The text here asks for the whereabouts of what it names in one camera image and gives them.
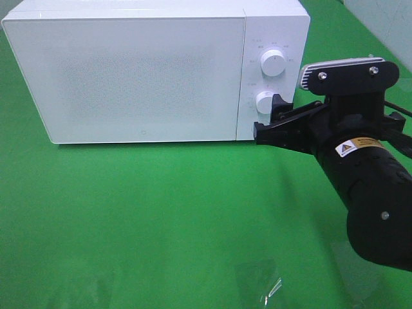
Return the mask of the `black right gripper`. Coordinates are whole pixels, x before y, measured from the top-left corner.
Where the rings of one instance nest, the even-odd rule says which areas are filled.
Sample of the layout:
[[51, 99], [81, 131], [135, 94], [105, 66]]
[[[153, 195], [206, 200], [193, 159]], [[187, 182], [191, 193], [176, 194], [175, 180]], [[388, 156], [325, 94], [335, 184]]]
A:
[[406, 135], [402, 132], [406, 111], [383, 96], [327, 96], [294, 108], [293, 103], [272, 96], [270, 124], [254, 122], [257, 145], [308, 153], [320, 157], [327, 147], [347, 140], [372, 138], [389, 142], [403, 155]]

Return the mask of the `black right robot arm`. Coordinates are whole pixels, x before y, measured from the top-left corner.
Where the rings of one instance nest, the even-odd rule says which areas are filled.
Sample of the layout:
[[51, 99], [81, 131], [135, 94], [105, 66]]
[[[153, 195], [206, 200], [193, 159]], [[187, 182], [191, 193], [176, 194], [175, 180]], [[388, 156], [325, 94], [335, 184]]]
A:
[[255, 123], [255, 141], [313, 155], [347, 209], [354, 251], [411, 270], [411, 174], [383, 146], [411, 155], [404, 117], [384, 114], [381, 93], [327, 96], [299, 108], [274, 94], [271, 112], [269, 124]]

